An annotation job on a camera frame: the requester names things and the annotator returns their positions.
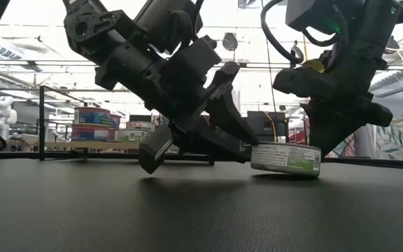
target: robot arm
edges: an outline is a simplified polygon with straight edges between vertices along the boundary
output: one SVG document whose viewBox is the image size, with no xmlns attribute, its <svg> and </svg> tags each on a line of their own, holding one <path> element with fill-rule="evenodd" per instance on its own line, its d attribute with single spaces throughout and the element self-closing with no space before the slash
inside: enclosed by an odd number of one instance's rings
<svg viewBox="0 0 403 252">
<path fill-rule="evenodd" d="M 122 10 L 107 11 L 99 0 L 64 0 L 64 20 L 71 49 L 93 61 L 96 84 L 112 90 L 121 83 L 138 95 L 147 109 L 170 120 L 139 146 L 141 166 L 153 173 L 171 144 L 215 158 L 246 159 L 228 146 L 205 120 L 250 144 L 257 138 L 241 119 L 232 101 L 232 81 L 239 65 L 227 62 L 204 88 L 206 73 L 221 62 L 209 36 L 197 37 L 202 28 L 202 0 L 148 0 L 134 20 Z M 163 59 L 157 52 L 171 54 Z"/>
<path fill-rule="evenodd" d="M 8 138 L 9 125 L 17 122 L 17 112 L 12 109 L 13 97 L 0 97 L 0 135 Z"/>
<path fill-rule="evenodd" d="M 265 14 L 279 1 L 273 0 L 263 9 L 264 31 Z M 310 145 L 319 147 L 324 157 L 367 123 L 389 126 L 392 113 L 373 103 L 368 89 L 376 71 L 387 66 L 382 55 L 395 25 L 403 23 L 403 1 L 289 0 L 286 23 L 307 34 L 313 44 L 335 43 L 332 51 L 325 51 L 313 64 L 284 69 L 274 80 L 273 87 L 281 92 L 310 97 L 309 104 L 302 104 L 311 125 Z M 320 42 L 310 36 L 307 27 L 335 35 Z M 288 60 L 301 63 L 287 55 L 269 31 L 266 36 Z"/>
</svg>

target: tin can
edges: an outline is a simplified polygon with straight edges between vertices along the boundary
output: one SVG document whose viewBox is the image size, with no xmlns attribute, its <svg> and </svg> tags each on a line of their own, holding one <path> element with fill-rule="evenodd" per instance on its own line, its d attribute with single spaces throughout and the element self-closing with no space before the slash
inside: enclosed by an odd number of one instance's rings
<svg viewBox="0 0 403 252">
<path fill-rule="evenodd" d="M 151 122 L 127 122 L 127 130 L 141 130 L 145 132 L 154 132 L 155 124 Z"/>
<path fill-rule="evenodd" d="M 107 141 L 109 141 L 109 142 L 115 142 L 116 141 L 116 129 L 113 129 L 113 128 L 108 129 Z"/>
<path fill-rule="evenodd" d="M 103 108 L 80 107 L 74 109 L 74 123 L 110 125 L 110 111 Z"/>
<path fill-rule="evenodd" d="M 320 175 L 321 150 L 313 146 L 261 142 L 251 153 L 251 168 L 308 176 Z"/>
<path fill-rule="evenodd" d="M 94 124 L 73 124 L 72 141 L 107 141 L 108 126 Z"/>
<path fill-rule="evenodd" d="M 116 131 L 115 138 L 117 139 L 117 142 L 141 143 L 148 136 L 150 136 L 150 132 L 143 130 L 119 129 Z"/>
<path fill-rule="evenodd" d="M 110 128 L 118 130 L 121 117 L 120 115 L 110 114 Z"/>
</svg>

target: table surface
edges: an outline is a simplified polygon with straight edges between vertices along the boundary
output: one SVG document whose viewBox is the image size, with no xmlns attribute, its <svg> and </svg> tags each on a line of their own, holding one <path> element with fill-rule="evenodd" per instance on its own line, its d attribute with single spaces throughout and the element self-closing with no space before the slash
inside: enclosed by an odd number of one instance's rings
<svg viewBox="0 0 403 252">
<path fill-rule="evenodd" d="M 0 160 L 0 251 L 403 251 L 403 170 Z"/>
</svg>

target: pipe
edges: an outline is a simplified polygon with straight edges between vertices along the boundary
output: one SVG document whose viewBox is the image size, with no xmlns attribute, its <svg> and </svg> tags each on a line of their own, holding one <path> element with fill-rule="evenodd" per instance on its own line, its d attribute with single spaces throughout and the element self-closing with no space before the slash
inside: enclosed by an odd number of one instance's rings
<svg viewBox="0 0 403 252">
<path fill-rule="evenodd" d="M 399 94 L 399 93 L 401 93 L 401 92 L 403 92 L 403 87 L 399 87 L 399 88 L 397 88 L 397 89 L 395 89 L 395 90 L 391 90 L 391 91 L 389 91 L 389 92 L 385 92 L 385 93 L 383 93 L 383 94 L 376 95 L 376 97 L 378 97 L 378 98 L 385 98 L 385 97 L 389 97 L 389 96 L 392 96 L 392 95 Z"/>
<path fill-rule="evenodd" d="M 44 161 L 45 159 L 45 86 L 40 86 L 40 134 L 39 138 L 39 160 Z"/>
<path fill-rule="evenodd" d="M 29 86 L 29 87 L 31 87 L 31 88 L 34 88 L 34 87 L 35 87 L 35 85 L 32 84 L 32 83 L 28 83 L 28 82 L 26 82 L 26 81 L 24 81 L 24 80 L 20 80 L 19 78 L 12 77 L 12 76 L 10 76 L 10 75 L 8 75 L 8 74 L 5 74 L 5 73 L 1 73 L 1 72 L 0 72 L 0 76 L 1 76 L 1 77 L 4 77 L 4 78 L 7 78 L 7 79 L 9 79 L 9 80 L 11 80 L 11 81 L 15 81 L 16 83 L 20 83 L 20 84 Z"/>
<path fill-rule="evenodd" d="M 30 88 L 0 88 L 0 91 L 25 91 L 25 92 L 38 92 L 37 89 Z M 130 90 L 100 90 L 100 89 L 72 89 L 72 90 L 59 90 L 60 92 L 131 92 Z"/>
<path fill-rule="evenodd" d="M 402 60 L 399 59 L 393 64 L 401 64 Z M 379 90 L 381 88 L 387 87 L 394 83 L 397 83 L 403 79 L 403 71 L 393 71 L 390 73 L 379 73 L 374 76 L 375 79 L 382 77 L 380 80 L 376 81 L 375 83 L 371 84 L 369 87 L 368 92 L 373 92 Z"/>
</svg>

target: metal pole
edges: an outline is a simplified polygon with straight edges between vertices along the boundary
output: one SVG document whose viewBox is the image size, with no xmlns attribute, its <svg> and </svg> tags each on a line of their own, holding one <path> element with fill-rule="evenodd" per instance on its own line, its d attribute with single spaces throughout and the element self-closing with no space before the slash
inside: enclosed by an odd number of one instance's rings
<svg viewBox="0 0 403 252">
<path fill-rule="evenodd" d="M 285 124 L 285 142 L 286 143 L 290 142 L 289 136 L 288 136 L 288 122 L 289 122 L 289 120 L 287 119 L 287 122 L 284 123 Z"/>
<path fill-rule="evenodd" d="M 306 116 L 304 116 L 304 119 L 303 119 L 303 126 L 304 126 L 304 143 L 306 145 L 308 145 L 309 143 L 307 141 L 307 121 L 306 121 Z"/>
<path fill-rule="evenodd" d="M 57 129 L 59 128 L 58 123 L 55 124 L 55 131 L 58 133 Z M 54 142 L 57 142 L 57 136 L 54 135 Z"/>
<path fill-rule="evenodd" d="M 37 136 L 38 136 L 38 127 L 40 126 L 39 122 L 40 122 L 40 119 L 37 119 L 36 120 L 36 127 L 35 127 L 35 135 L 37 135 Z"/>
<path fill-rule="evenodd" d="M 66 141 L 67 139 L 68 139 L 68 125 L 66 125 L 64 132 L 64 140 Z"/>
<path fill-rule="evenodd" d="M 40 86 L 40 135 L 39 137 L 39 152 L 40 161 L 45 159 L 45 87 Z"/>
</svg>

